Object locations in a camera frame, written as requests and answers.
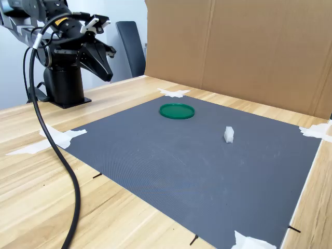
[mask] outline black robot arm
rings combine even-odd
[[[0,25],[8,28],[21,42],[32,47],[39,30],[37,21],[46,23],[59,14],[71,13],[66,0],[0,0]],[[79,13],[80,20],[63,18],[51,25],[37,50],[37,58],[46,67],[45,86],[49,100],[68,108],[87,101],[84,98],[80,68],[104,81],[113,73],[107,56],[116,50],[95,38],[110,24],[108,17]]]

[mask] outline black cable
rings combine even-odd
[[[41,47],[38,47],[38,48],[46,48],[48,45],[51,44],[52,40],[53,40],[53,35],[58,33],[58,31],[54,31],[52,34],[51,34],[51,38],[50,40],[45,44],[45,45],[42,45]]]
[[[24,57],[23,57],[23,78],[24,78],[24,86],[25,86],[25,92],[26,92],[26,96],[27,96],[27,103],[30,103],[30,98],[29,98],[29,93],[27,92],[27,83],[26,83],[26,75],[25,75],[25,60],[26,60],[26,55],[27,52],[30,50],[31,48],[27,48],[25,53],[24,53]]]
[[[32,34],[33,32],[35,32],[36,30],[41,30],[43,27],[34,27],[31,31],[30,31],[30,39],[32,40]],[[51,38],[50,40],[45,44],[45,45],[42,45],[38,48],[46,48],[48,45],[51,44],[52,40],[53,40],[53,35],[58,33],[59,31],[54,31],[52,34],[51,34]]]
[[[50,21],[48,21],[45,26],[41,29],[40,31],[40,35],[44,35],[44,33],[46,32],[46,29],[48,27],[50,27],[54,22],[56,22],[57,20],[64,18],[64,17],[72,17],[75,19],[75,16],[71,13],[64,13],[61,15],[58,15],[54,18],[52,18]],[[63,155],[61,154],[59,148],[57,147],[57,145],[55,144],[55,142],[52,139],[52,136],[50,135],[49,131],[46,128],[45,122],[42,118],[42,115],[40,113],[39,107],[38,107],[38,103],[37,103],[37,98],[35,96],[35,88],[34,88],[34,62],[35,62],[35,56],[37,53],[37,49],[33,48],[32,49],[32,53],[31,53],[31,57],[30,57],[30,69],[29,69],[29,77],[30,77],[30,88],[31,88],[31,99],[36,111],[36,115],[37,118],[39,120],[39,123],[48,139],[48,141],[50,142],[52,148],[54,149],[55,153],[57,154],[57,156],[59,157],[60,161],[63,163],[64,167],[66,168],[66,170],[68,171],[73,184],[74,184],[74,189],[75,189],[75,209],[74,209],[74,215],[73,215],[73,220],[72,220],[72,224],[71,227],[69,229],[69,232],[67,234],[67,237],[62,245],[62,249],[67,249],[70,246],[70,243],[74,237],[75,234],[75,230],[78,224],[78,219],[79,219],[79,211],[80,211],[80,203],[81,203],[81,198],[80,198],[80,190],[79,190],[79,184],[78,184],[78,180],[76,178],[76,175],[73,171],[73,169],[70,167],[70,165],[68,164],[68,162],[66,161],[66,159],[63,157]]]

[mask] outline yellow label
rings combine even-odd
[[[65,18],[62,18],[62,19],[56,21],[56,25],[59,26],[60,23],[62,23],[64,20],[67,20],[67,19],[68,19],[68,18],[65,17]]]

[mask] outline white wall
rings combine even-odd
[[[117,53],[109,59],[113,71],[111,82],[131,78],[128,59],[122,40],[119,37],[115,23],[118,21],[135,21],[139,30],[142,46],[147,43],[147,8],[144,0],[67,0],[71,11],[88,12],[108,16],[111,24],[105,28],[105,33],[97,35],[97,39],[113,46]],[[23,55],[27,46],[0,26],[0,109],[26,103],[26,93],[23,82]],[[35,83],[43,81],[44,67],[36,60]],[[82,70],[84,89],[109,84],[100,80],[94,74]]]

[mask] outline cardboard wall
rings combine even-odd
[[[146,75],[330,117],[332,1],[146,0],[146,4]]]

